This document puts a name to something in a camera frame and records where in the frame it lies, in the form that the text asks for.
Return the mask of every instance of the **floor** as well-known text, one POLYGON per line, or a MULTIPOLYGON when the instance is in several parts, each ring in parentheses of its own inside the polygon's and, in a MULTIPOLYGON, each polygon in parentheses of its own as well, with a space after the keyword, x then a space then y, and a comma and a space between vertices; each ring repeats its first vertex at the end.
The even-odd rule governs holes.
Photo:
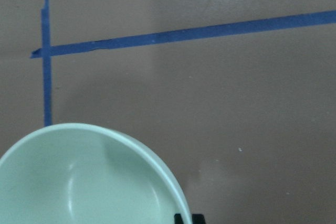
MULTIPOLYGON (((43 127, 43 0, 0 0, 0 155, 43 127)), ((50 0, 52 45, 335 10, 334 0, 50 0)), ((53 121, 125 132, 208 224, 336 221, 336 25, 53 57, 53 121)))

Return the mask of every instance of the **light green bowl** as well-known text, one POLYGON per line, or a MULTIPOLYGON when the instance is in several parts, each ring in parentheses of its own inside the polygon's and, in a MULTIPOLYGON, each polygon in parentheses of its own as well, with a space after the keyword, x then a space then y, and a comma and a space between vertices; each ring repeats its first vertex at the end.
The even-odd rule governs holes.
POLYGON ((192 224, 163 161, 120 132, 68 123, 35 131, 0 159, 0 223, 192 224))

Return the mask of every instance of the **black object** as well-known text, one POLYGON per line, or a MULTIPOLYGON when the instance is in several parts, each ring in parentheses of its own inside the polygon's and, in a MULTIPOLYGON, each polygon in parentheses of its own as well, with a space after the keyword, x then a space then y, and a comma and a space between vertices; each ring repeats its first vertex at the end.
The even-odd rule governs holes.
MULTIPOLYGON (((193 224, 206 224, 204 215, 193 214, 192 219, 193 219, 193 224)), ((175 214, 174 220, 175 220, 175 224, 184 224, 180 214, 175 214)))

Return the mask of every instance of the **blue painter's tape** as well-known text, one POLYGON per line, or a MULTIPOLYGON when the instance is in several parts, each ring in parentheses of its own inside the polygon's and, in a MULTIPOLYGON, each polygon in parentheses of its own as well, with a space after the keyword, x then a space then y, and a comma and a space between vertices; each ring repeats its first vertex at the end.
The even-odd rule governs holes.
MULTIPOLYGON (((52 46, 50 48, 50 54, 51 56, 59 56, 88 52, 96 49, 137 47, 192 39, 256 33, 261 31, 324 25, 331 23, 336 23, 336 10, 52 46)), ((40 57, 41 49, 34 51, 31 55, 31 58, 40 57)))
POLYGON ((43 89, 44 89, 44 125, 52 124, 51 120, 51 46, 50 46, 50 22, 49 0, 44 0, 41 9, 42 48, 40 56, 43 60, 43 89))

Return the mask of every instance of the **blue tape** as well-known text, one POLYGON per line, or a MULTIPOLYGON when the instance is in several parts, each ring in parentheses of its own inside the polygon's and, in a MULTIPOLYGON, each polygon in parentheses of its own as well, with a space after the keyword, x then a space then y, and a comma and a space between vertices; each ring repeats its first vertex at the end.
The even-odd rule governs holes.
POLYGON ((50 46, 50 22, 49 0, 44 0, 41 9, 42 49, 40 57, 43 59, 43 89, 44 89, 44 125, 52 125, 51 119, 51 46, 50 46))
MULTIPOLYGON (((330 23, 336 23, 336 10, 52 46, 50 49, 50 54, 51 56, 59 56, 88 52, 96 49, 137 47, 192 39, 203 39, 295 27, 324 25, 330 23)), ((31 58, 40 57, 41 49, 34 51, 31 55, 31 58)))

